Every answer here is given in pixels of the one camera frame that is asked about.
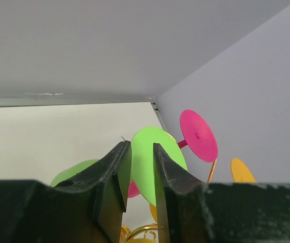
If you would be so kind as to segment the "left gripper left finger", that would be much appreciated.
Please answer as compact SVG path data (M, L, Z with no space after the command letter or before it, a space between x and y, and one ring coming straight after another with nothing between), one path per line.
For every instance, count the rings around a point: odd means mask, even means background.
M131 143L51 187L0 180L0 242L118 242L131 170Z

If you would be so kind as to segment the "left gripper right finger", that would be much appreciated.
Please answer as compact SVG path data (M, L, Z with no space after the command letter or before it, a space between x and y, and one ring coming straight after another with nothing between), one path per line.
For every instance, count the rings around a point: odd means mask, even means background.
M290 242L290 183L206 183L153 154L159 242Z

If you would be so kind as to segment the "orange wine glass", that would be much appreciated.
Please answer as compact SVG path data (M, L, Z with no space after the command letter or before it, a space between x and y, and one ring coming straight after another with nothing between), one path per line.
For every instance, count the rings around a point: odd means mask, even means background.
M231 160L231 173L235 183L256 183L248 167L238 158Z
M127 226L121 226L119 242L159 242L157 235L157 208L152 204L149 205L151 215L155 222L138 227L133 231L131 231Z

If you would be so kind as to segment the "pink wine glass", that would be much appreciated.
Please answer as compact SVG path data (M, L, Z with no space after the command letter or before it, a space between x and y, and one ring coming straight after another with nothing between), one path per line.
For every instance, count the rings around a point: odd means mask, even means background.
M189 147L202 161L215 163L218 158L218 145L215 136L207 122L195 111L186 109L179 118L183 140L177 142L180 149ZM131 186L137 189L131 179Z

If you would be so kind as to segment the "green wine glass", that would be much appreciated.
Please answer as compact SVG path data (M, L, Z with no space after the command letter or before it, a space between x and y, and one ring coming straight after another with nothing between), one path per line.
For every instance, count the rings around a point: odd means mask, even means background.
M170 158L187 170L183 153L176 140L158 127L139 130L131 141L131 179L140 194L152 205L156 205L153 144L160 144Z

